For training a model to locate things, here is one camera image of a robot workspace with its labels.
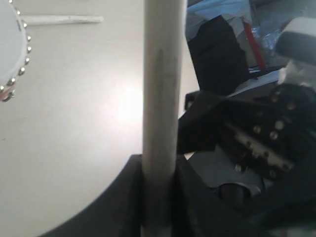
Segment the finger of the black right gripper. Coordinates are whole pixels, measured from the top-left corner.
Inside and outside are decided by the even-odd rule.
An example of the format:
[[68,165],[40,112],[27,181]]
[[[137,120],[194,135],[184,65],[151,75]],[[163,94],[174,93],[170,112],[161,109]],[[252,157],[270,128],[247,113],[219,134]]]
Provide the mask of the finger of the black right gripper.
[[174,237],[245,237],[247,224],[229,210],[193,170],[177,157],[172,189]]

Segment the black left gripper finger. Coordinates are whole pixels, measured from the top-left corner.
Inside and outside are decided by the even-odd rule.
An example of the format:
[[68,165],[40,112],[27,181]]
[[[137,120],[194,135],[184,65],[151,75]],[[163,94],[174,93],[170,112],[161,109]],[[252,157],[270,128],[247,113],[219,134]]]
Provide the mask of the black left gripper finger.
[[87,208],[43,237],[139,237],[141,155],[132,155],[112,184]]

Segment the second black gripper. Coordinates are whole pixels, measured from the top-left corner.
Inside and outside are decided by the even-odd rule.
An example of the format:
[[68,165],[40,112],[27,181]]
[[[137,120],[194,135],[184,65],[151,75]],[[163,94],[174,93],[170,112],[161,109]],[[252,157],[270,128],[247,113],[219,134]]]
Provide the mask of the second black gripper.
[[221,147],[234,164],[271,181],[316,184],[316,93],[281,84],[256,98],[208,91],[185,96],[178,120],[177,153]]

